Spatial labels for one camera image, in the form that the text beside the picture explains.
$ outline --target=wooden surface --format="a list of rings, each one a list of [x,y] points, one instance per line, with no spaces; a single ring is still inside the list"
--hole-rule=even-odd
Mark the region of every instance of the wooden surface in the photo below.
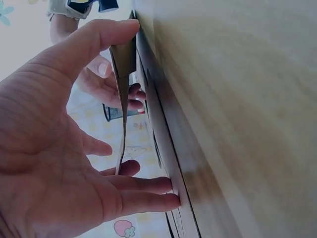
[[[317,1],[134,7],[201,237],[316,237]]]

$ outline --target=blue flower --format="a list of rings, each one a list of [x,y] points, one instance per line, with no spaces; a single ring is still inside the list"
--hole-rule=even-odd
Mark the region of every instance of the blue flower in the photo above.
[[[8,6],[6,8],[3,7],[3,0],[0,0],[0,21],[3,22],[4,25],[9,26],[10,21],[8,18],[6,18],[4,15],[7,15],[11,12],[13,12],[14,7]]]
[[[135,231],[135,227],[131,227],[131,228],[128,228],[128,229],[125,229],[124,233],[125,233],[125,238],[130,238],[130,237],[133,237],[135,234],[134,234],[134,231]]]

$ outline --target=skin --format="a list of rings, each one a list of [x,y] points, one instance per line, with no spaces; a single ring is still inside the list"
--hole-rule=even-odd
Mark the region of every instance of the skin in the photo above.
[[[66,39],[70,34],[78,29],[78,20],[64,15],[53,15],[51,22],[51,41],[57,44]],[[76,84],[86,92],[109,107],[120,108],[114,73],[111,63],[101,55],[97,55],[78,75]],[[131,85],[129,91],[130,110],[137,110],[143,107],[142,102],[136,100],[145,100],[145,93],[140,91],[140,84]]]
[[[168,178],[132,177],[136,161],[119,176],[95,170],[86,155],[112,149],[66,111],[82,69],[138,28],[136,20],[92,21],[0,82],[0,237],[71,238],[120,216],[180,206],[166,194]]]

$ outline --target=drawer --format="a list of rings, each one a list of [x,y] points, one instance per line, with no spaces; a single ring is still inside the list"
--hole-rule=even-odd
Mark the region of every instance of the drawer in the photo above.
[[[157,150],[158,163],[167,176],[171,178],[173,191],[181,199],[181,207],[167,213],[171,231],[176,238],[199,238],[199,231],[156,87],[150,71],[143,67],[139,56],[137,58],[137,78],[147,94],[145,113],[148,120],[149,135],[153,147]]]

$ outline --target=cartoon print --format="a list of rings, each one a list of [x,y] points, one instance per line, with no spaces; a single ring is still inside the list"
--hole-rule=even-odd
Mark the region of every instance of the cartoon print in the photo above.
[[[12,6],[8,6],[6,8],[3,7],[3,0],[0,0],[0,21],[6,25],[6,26],[10,26],[11,23],[9,21],[9,19],[5,16],[11,12],[13,12],[14,7]]]
[[[39,0],[28,0],[29,4],[36,4]]]
[[[130,238],[135,235],[135,227],[127,220],[119,220],[115,222],[113,228],[120,237]]]
[[[146,151],[146,148],[141,146],[126,146],[124,151],[124,158],[130,157],[134,159],[140,155],[142,155]]]
[[[147,126],[146,122],[133,123],[133,127],[142,130]]]

